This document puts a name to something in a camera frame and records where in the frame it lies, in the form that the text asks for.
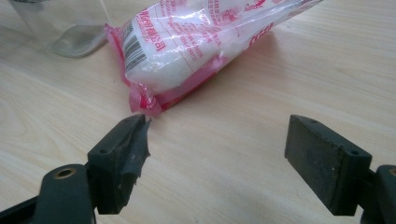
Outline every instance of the red and white plastic bag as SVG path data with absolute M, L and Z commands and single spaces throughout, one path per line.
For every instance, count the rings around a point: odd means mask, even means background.
M 106 26 L 133 112 L 168 109 L 273 26 L 321 0 L 162 0 Z

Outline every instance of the black clamp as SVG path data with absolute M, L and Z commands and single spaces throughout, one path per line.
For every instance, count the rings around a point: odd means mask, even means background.
M 372 155 L 320 122 L 291 115 L 285 157 L 335 216 L 396 223 L 396 166 L 370 170 Z
M 38 196 L 0 213 L 6 223 L 96 223 L 93 210 L 118 214 L 127 205 L 149 156 L 144 115 L 122 120 L 89 153 L 85 165 L 47 173 Z

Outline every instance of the wood grain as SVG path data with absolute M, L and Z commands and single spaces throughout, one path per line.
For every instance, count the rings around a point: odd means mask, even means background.
M 106 0 L 122 25 L 155 1 Z M 275 27 L 155 118 L 130 204 L 99 223 L 359 223 L 333 217 L 283 156 L 290 114 L 317 119 L 396 163 L 396 2 L 326 0 Z M 58 166 L 131 116 L 107 44 L 45 51 L 0 3 L 0 210 L 37 195 Z

